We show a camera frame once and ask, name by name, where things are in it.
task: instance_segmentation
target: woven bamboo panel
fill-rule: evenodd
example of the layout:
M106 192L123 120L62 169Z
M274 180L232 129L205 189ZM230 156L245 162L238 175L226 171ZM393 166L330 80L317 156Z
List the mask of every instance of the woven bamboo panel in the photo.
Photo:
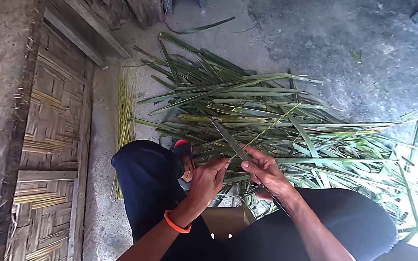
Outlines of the woven bamboo panel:
M85 56L46 24L41 35L7 261L65 261L68 255Z

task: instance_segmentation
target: black pants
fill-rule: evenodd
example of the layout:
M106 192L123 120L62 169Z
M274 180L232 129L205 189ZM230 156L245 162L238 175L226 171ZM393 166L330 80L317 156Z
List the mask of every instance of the black pants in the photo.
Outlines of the black pants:
M124 195L133 238L139 240L186 197L178 183L183 163L148 140L122 147L112 158ZM346 189L296 188L322 223L360 260L373 260L396 242L396 226L378 204ZM291 219L276 211L233 235L213 240L202 217L180 234L162 260L309 260Z

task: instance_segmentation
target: forearm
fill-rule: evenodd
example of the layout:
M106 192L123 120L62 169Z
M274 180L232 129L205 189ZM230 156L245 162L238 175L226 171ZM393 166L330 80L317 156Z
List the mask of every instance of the forearm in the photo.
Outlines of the forearm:
M346 248L322 224L297 190L293 187L286 188L278 199L298 229L312 261L354 260Z
M190 198L185 198L174 211L169 213L169 219L177 226L184 228L196 217L200 210L195 207ZM178 232L162 219L154 228L146 233L138 242L124 252L118 261L158 261L177 238Z

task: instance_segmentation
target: orange wristband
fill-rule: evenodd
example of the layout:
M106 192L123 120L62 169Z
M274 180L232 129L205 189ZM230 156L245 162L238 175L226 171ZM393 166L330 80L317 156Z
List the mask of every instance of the orange wristband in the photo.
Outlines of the orange wristband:
M169 224L169 226L171 228L175 229L179 233L183 233L183 234L189 233L189 230L191 229L191 224L188 225L188 228L187 229L180 228L179 226L177 226L176 224L174 224L174 222L172 222L171 219L169 218L169 213L170 212L172 212L172 211L171 210L166 210L164 212L164 218L167 221L167 224Z

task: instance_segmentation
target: knife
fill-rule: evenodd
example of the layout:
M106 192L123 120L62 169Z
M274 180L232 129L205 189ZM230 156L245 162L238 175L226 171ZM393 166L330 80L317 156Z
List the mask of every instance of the knife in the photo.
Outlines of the knife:
M238 144L238 142L229 134L229 132L224 127L222 127L222 125L220 123L218 123L213 117L209 117L209 119L212 122L212 124L216 127L216 129L219 131L220 135L222 135L222 137L225 139L225 141L227 141L227 143L230 145L230 147L232 147L232 149L236 152L236 154L243 161L249 161L249 162L254 163L252 161L251 157L247 154L247 152L243 150L243 148ZM264 189L274 199L274 204L277 207L279 207L280 209L282 209L283 211L285 211L285 213L288 215L288 217L290 217L290 215L288 214L288 212L280 204L280 201L277 199L277 197L275 197L274 195L272 195L272 193L270 193L270 190L267 187L264 186L264 184L262 183L262 181L260 181L260 182L261 182L262 187L264 187Z

